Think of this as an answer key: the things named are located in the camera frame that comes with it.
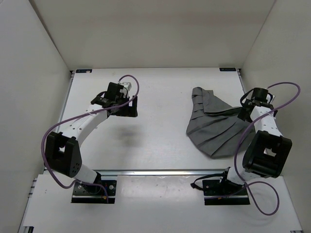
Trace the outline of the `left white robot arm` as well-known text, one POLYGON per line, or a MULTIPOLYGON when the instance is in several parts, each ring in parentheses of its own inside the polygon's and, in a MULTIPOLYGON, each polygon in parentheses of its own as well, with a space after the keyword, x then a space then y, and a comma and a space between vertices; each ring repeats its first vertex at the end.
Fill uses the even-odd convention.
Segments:
POLYGON ((99 173, 82 162, 80 146, 102 122, 110 116, 137 117, 135 95, 129 96, 130 82, 109 83, 106 91, 98 94, 90 103, 84 117, 74 120, 65 130, 51 132, 46 138, 45 159, 50 169, 79 180, 90 193, 102 187, 99 173))

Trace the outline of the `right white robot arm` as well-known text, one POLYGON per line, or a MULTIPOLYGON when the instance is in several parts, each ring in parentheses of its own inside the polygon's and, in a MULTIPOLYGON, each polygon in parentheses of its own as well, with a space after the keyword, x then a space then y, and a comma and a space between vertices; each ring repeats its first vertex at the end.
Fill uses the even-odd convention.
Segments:
POLYGON ((247 148, 242 164, 229 167, 218 181, 218 190, 230 194, 235 187, 256 178, 277 178, 285 165, 292 147, 292 141, 279 131, 276 113, 269 114, 274 107, 271 104, 273 95, 264 88, 249 91, 251 98, 241 97, 242 110, 238 118, 254 123, 255 136, 247 148))

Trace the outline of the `grey pleated skirt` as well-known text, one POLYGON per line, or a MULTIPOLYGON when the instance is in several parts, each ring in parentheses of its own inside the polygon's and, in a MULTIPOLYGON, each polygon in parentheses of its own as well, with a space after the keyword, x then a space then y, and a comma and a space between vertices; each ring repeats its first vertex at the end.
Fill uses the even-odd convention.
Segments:
POLYGON ((233 157, 249 122, 238 118, 241 107, 232 107, 212 90, 192 90, 193 109, 186 134, 195 147, 211 159, 233 157))

